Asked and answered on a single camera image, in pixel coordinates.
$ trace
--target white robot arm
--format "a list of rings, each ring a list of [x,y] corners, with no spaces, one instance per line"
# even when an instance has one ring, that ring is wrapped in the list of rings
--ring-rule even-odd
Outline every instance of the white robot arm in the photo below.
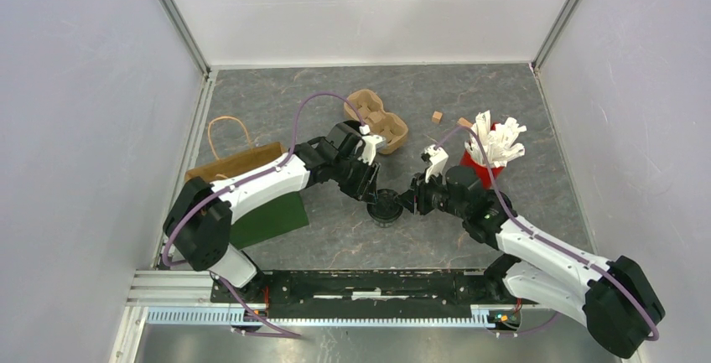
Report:
[[[367,202],[374,196],[379,169],[374,159],[376,150],[385,146],[385,138],[370,134],[367,126],[358,127],[360,131],[356,128],[349,122],[339,123],[327,137],[300,143],[293,152],[236,177],[211,184],[200,178],[190,180],[169,212],[163,231],[170,236],[194,205],[218,195],[202,213],[188,220],[174,244],[195,271],[210,270],[237,288],[246,287],[260,272],[229,242],[230,227],[246,213],[284,194],[329,180],[356,200]]]
[[[410,189],[400,195],[400,205],[416,215],[441,210],[457,216],[473,239],[504,252],[485,272],[494,293],[532,300],[575,319],[621,357],[632,355],[651,328],[610,277],[654,324],[664,317],[644,272],[631,259],[611,261],[584,252],[522,216],[511,218],[509,213],[516,212],[508,198],[484,189],[473,169],[454,166],[442,173],[447,161],[442,148],[426,148],[423,159],[431,166],[415,174]]]

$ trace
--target red cup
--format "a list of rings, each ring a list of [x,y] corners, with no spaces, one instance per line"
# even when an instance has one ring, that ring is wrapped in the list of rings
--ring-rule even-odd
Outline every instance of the red cup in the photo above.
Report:
[[[491,124],[491,131],[494,131],[496,129],[496,123]],[[484,186],[485,189],[490,189],[491,188],[491,178],[489,177],[489,171],[486,169],[486,166],[481,166],[477,162],[474,161],[474,159],[471,158],[469,153],[464,150],[464,155],[462,155],[462,159],[459,161],[460,166],[468,166],[470,168],[473,168],[474,171],[476,172],[476,175],[479,176],[479,179],[481,180],[481,184]],[[499,177],[499,173],[503,170],[503,167],[500,168],[491,168],[491,172],[494,174],[494,178]]]

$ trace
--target white wall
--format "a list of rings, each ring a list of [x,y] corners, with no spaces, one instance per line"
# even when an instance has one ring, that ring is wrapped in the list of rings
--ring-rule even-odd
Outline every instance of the white wall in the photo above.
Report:
[[[637,260],[667,317],[646,361],[711,353],[711,0],[582,0],[542,84],[601,253]]]
[[[158,0],[0,9],[0,361],[107,361],[200,73]]]
[[[565,0],[175,0],[213,65],[530,61]]]

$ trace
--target small wooden block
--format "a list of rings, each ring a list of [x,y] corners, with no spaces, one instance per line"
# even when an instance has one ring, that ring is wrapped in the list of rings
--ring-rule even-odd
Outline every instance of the small wooden block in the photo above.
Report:
[[[432,122],[439,124],[442,121],[442,113],[436,111],[432,113]]]
[[[457,124],[459,124],[460,126],[463,126],[463,127],[467,127],[467,128],[474,125],[474,124],[470,123],[469,120],[467,120],[464,117],[460,117],[459,120],[457,121]]]

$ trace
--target cable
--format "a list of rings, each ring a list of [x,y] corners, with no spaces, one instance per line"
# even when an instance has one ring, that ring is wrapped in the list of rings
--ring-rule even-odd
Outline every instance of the cable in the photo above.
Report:
[[[513,309],[513,314],[516,315],[516,313],[521,311],[521,307],[523,307],[523,302],[521,301],[521,298],[516,298],[516,307]]]
[[[297,333],[295,333],[295,332],[291,332],[291,331],[289,331],[288,329],[284,329],[284,328],[281,328],[281,327],[277,327],[276,325],[274,325],[274,324],[270,323],[269,321],[267,321],[266,319],[264,319],[264,318],[263,318],[262,316],[260,316],[259,314],[255,313],[254,310],[252,310],[252,308],[250,308],[250,307],[244,302],[244,300],[242,300],[242,298],[240,297],[239,293],[237,293],[237,291],[235,290],[235,287],[232,286],[232,284],[230,283],[230,281],[228,281],[228,280],[226,280],[226,279],[224,279],[223,277],[220,277],[220,276],[218,276],[218,278],[219,278],[220,282],[222,282],[222,284],[225,285],[225,287],[227,288],[227,290],[230,291],[230,293],[232,294],[232,297],[235,298],[235,300],[242,306],[242,308],[245,309],[252,317],[254,317],[254,319],[256,319],[256,320],[259,321],[260,323],[266,325],[267,327],[269,327],[269,328],[271,328],[271,329],[273,329],[273,330],[275,330],[275,331],[277,331],[277,332],[279,333],[279,334],[270,334],[270,333],[266,333],[266,334],[265,334],[265,333],[262,333],[262,332],[246,332],[246,333],[244,333],[245,335],[249,335],[249,336],[261,336],[261,337],[265,337],[265,338],[290,338],[290,339],[298,339],[298,338],[301,338],[301,335],[300,335],[300,334],[297,334]]]
[[[464,126],[457,126],[455,127],[452,131],[447,133],[447,135],[444,136],[444,138],[435,145],[435,148],[441,148],[441,145],[444,144],[445,141],[447,141],[452,135],[454,135],[455,132],[459,131],[460,129],[466,129],[469,130],[471,136],[474,138],[476,141],[476,144],[479,146],[479,149],[481,150],[481,155],[482,158],[484,159],[484,165],[486,166],[486,171],[489,172],[489,178],[491,179],[491,188],[494,190],[494,193],[496,194],[496,198],[499,200],[499,203],[501,204],[501,208],[504,210],[506,213],[506,216],[516,225],[518,226],[524,233],[528,234],[532,238],[540,241],[541,243],[551,247],[552,249],[562,252],[568,257],[573,258],[575,261],[580,262],[581,264],[590,267],[592,270],[595,272],[599,273],[602,277],[610,281],[617,290],[622,293],[627,300],[630,301],[632,306],[635,307],[637,310],[637,313],[640,314],[642,319],[644,319],[647,327],[649,327],[649,330],[651,331],[651,336],[647,336],[646,340],[650,341],[655,341],[659,340],[659,330],[657,329],[657,326],[654,325],[654,321],[651,319],[649,314],[644,310],[644,308],[641,306],[640,302],[637,301],[637,299],[630,293],[629,290],[627,290],[624,286],[622,286],[622,283],[615,279],[612,275],[610,275],[606,270],[604,270],[601,267],[598,267],[596,264],[592,263],[590,260],[588,260],[585,257],[579,256],[575,252],[571,252],[568,248],[565,246],[560,246],[559,244],[548,240],[545,237],[540,237],[537,234],[535,234],[534,230],[529,229],[525,225],[523,225],[516,217],[513,215],[511,210],[509,210],[508,206],[506,205],[506,202],[504,201],[504,197],[501,194],[501,191],[499,190],[499,185],[496,183],[496,178],[494,177],[494,172],[491,171],[491,165],[489,164],[489,159],[486,157],[486,152],[484,150],[484,145],[481,143],[481,140],[479,140],[479,136],[476,135],[476,132],[471,128],[471,127],[464,127]]]
[[[215,150],[215,145],[212,143],[212,125],[215,124],[215,122],[218,122],[220,120],[232,120],[233,122],[239,122],[240,126],[242,127],[242,130],[245,132],[245,137],[247,137],[247,144],[249,145],[250,149],[254,149],[254,144],[252,143],[252,139],[249,138],[249,131],[247,131],[247,127],[244,125],[242,120],[240,120],[237,117],[232,117],[232,116],[220,116],[217,118],[212,119],[212,121],[207,125],[207,142],[210,144],[210,151],[212,151],[212,154],[215,156],[215,159],[220,160],[220,157],[217,156],[217,152]]]
[[[499,332],[499,331],[492,331],[492,330],[490,330],[490,329],[488,329],[488,331],[489,331],[490,333],[496,335],[496,338],[518,338],[519,336],[522,336],[522,335],[530,335],[530,334],[536,334],[536,332],[541,332],[541,331],[543,331],[544,329],[546,329],[546,328],[550,327],[551,325],[553,325],[556,321],[558,321],[559,318],[560,318],[560,313],[559,313],[559,312],[555,312],[555,314],[553,315],[553,317],[551,317],[551,318],[550,318],[548,321],[546,321],[545,323],[540,324],[540,325],[538,325],[538,326],[535,327],[535,328],[526,329],[525,331],[517,331],[517,332],[515,332],[515,333],[513,333],[513,334],[501,333],[501,332]]]
[[[289,161],[289,159],[291,159],[291,157],[293,156],[294,149],[296,148],[296,130],[297,130],[297,127],[298,127],[298,118],[299,118],[299,116],[301,115],[301,111],[304,109],[304,106],[306,105],[307,102],[309,102],[311,99],[314,99],[315,97],[319,97],[319,96],[332,96],[332,97],[341,99],[341,100],[342,100],[343,102],[345,102],[348,106],[350,106],[350,108],[352,108],[352,109],[355,111],[355,114],[358,116],[358,120],[360,120],[361,125],[362,125],[362,126],[365,126],[365,125],[366,125],[366,122],[363,120],[363,117],[361,116],[361,114],[356,110],[356,108],[353,106],[353,104],[350,103],[350,101],[349,101],[348,99],[344,98],[343,96],[337,95],[337,94],[335,94],[335,93],[333,93],[333,92],[316,92],[316,93],[314,93],[314,94],[308,96],[306,99],[304,99],[303,101],[301,101],[301,103],[298,105],[298,110],[296,111],[296,114],[294,115],[294,118],[293,118],[293,131],[292,131],[292,137],[291,137],[291,147],[289,147],[289,151],[288,151],[287,157],[284,158],[284,160],[283,160],[282,162],[280,162],[279,164],[277,164],[277,166],[275,166],[275,167],[271,167],[271,168],[266,169],[266,170],[263,170],[263,171],[261,171],[261,172],[252,174],[251,176],[245,177],[244,179],[237,180],[234,184],[227,185],[227,186],[225,186],[225,187],[223,187],[223,188],[221,188],[221,189],[218,189],[217,191],[214,191],[212,194],[208,195],[208,196],[205,197],[202,201],[200,201],[200,202],[199,202],[196,206],[194,206],[190,211],[188,211],[188,213],[185,214],[185,216],[183,216],[183,219],[181,219],[180,222],[178,222],[178,225],[176,225],[175,228],[173,229],[173,231],[170,233],[170,236],[168,237],[168,240],[165,242],[165,246],[163,247],[163,255],[161,256],[161,261],[163,262],[163,264],[164,264],[166,267],[175,267],[175,266],[177,266],[177,265],[186,263],[185,260],[177,261],[177,262],[171,261],[170,258],[169,258],[168,253],[169,253],[169,251],[170,251],[170,247],[173,246],[173,243],[175,243],[175,239],[178,237],[178,234],[180,233],[180,231],[183,230],[183,227],[185,227],[185,225],[188,223],[188,221],[189,221],[190,219],[192,219],[193,216],[195,216],[195,214],[198,213],[198,211],[202,210],[202,209],[203,209],[206,205],[208,205],[212,200],[215,200],[215,199],[219,198],[220,196],[222,196],[222,195],[224,195],[224,194],[226,194],[226,193],[228,193],[228,192],[234,191],[236,188],[240,187],[241,185],[243,185],[243,184],[245,184],[245,183],[249,183],[249,182],[252,181],[252,180],[255,180],[255,179],[259,179],[259,178],[261,178],[261,177],[264,177],[264,176],[266,176],[267,174],[276,172],[278,169],[280,169],[281,167],[283,167],[283,166]],[[276,330],[277,332],[280,332],[280,333],[281,333],[281,334],[261,334],[261,333],[260,333],[260,334],[257,334],[257,333],[253,333],[254,336],[264,336],[264,337],[273,337],[273,338],[293,338],[294,336],[296,336],[296,337],[299,337],[299,336],[300,336],[300,335],[298,335],[298,334],[295,334],[295,333],[293,333],[293,332],[287,331],[287,330],[285,330],[285,329],[279,329],[279,327],[277,327],[276,325],[273,325],[273,324],[271,324],[271,323],[268,324],[265,319],[263,319],[262,317],[259,317],[258,315],[256,315],[256,314],[254,313],[254,311],[251,310],[251,309],[249,308],[249,306],[247,306],[247,305],[244,303],[244,301],[242,301],[242,299],[239,297],[239,295],[237,294],[237,292],[236,292],[236,290],[234,289],[234,287],[232,287],[232,284],[231,284],[231,283],[229,283],[226,279],[224,279],[224,278],[222,278],[222,277],[220,277],[220,280],[226,285],[226,287],[230,290],[230,293],[232,293],[232,296],[235,297],[235,299],[237,300],[237,302],[239,302],[239,303],[242,305],[242,307],[245,308],[246,311],[248,311],[248,312],[249,312],[250,314],[252,314],[252,315],[255,315],[255,318],[256,318],[258,321],[262,322],[263,324],[265,324],[265,325],[268,326],[269,328],[274,329],[274,330]]]
[[[514,331],[518,331],[518,328],[519,328],[519,327],[515,327],[515,326],[507,323],[506,321],[501,321],[501,324],[506,326],[507,328],[513,329]]]
[[[175,242],[175,238],[178,237],[178,234],[180,233],[180,231],[183,230],[183,226],[185,226],[185,224],[188,223],[188,220],[192,219],[192,217],[195,216],[195,214],[198,213],[199,210],[201,210],[205,205],[209,204],[212,200],[220,197],[221,195],[223,195],[229,191],[233,191],[234,189],[243,185],[244,183],[249,183],[250,181],[252,181],[254,179],[259,179],[260,177],[264,177],[267,174],[275,172],[275,171],[277,171],[277,169],[280,169],[285,164],[287,164],[288,160],[291,159],[291,157],[293,156],[293,151],[296,148],[296,131],[297,131],[297,127],[298,127],[298,118],[301,115],[301,111],[304,109],[304,106],[306,106],[307,102],[309,102],[311,99],[314,99],[315,97],[319,97],[319,96],[333,96],[335,98],[341,99],[343,102],[345,102],[348,106],[350,106],[355,111],[355,115],[358,116],[358,119],[361,121],[361,125],[362,126],[366,125],[366,122],[363,120],[363,117],[356,110],[356,108],[353,106],[353,104],[350,103],[350,101],[348,99],[344,98],[341,95],[337,95],[333,92],[316,92],[316,93],[308,96],[306,99],[302,100],[301,103],[298,105],[296,114],[293,117],[291,147],[289,147],[287,157],[284,158],[284,160],[282,160],[279,164],[277,164],[276,167],[272,167],[267,170],[263,170],[262,172],[253,174],[249,177],[245,177],[244,179],[241,179],[232,185],[228,185],[222,189],[219,189],[219,190],[213,192],[212,194],[205,197],[205,199],[202,200],[201,202],[199,202],[195,207],[193,207],[193,209],[190,210],[185,216],[183,216],[183,219],[181,219],[180,222],[178,222],[178,225],[175,226],[175,228],[173,229],[173,232],[170,233],[170,236],[168,237],[168,241],[165,242],[165,247],[163,248],[163,255],[161,256],[161,260],[163,261],[163,264],[165,264],[166,267],[175,267],[176,265],[185,263],[185,260],[177,261],[177,262],[170,261],[168,253],[170,251],[170,247]]]
[[[358,116],[358,120],[360,120],[360,122],[361,122],[361,126],[366,125],[366,122],[363,120],[363,116],[361,116],[361,114],[358,112],[356,107],[353,106],[353,103],[350,103],[350,101],[348,99],[344,98],[341,95],[337,95],[333,92],[316,92],[316,93],[310,95],[309,97],[307,97],[306,99],[302,100],[301,104],[298,105],[296,115],[294,115],[294,117],[293,117],[293,127],[292,127],[292,131],[291,131],[291,147],[289,147],[287,157],[281,163],[279,163],[277,165],[279,168],[281,168],[283,165],[287,164],[289,159],[291,159],[291,157],[293,156],[293,149],[296,147],[296,130],[298,127],[298,116],[301,114],[301,110],[304,109],[304,106],[306,106],[306,102],[310,101],[311,99],[314,99],[315,97],[319,97],[319,96],[333,96],[338,99],[341,99],[343,102],[345,102],[345,104],[347,104],[348,106],[350,106],[351,109],[353,109],[353,111],[355,112],[355,115]]]

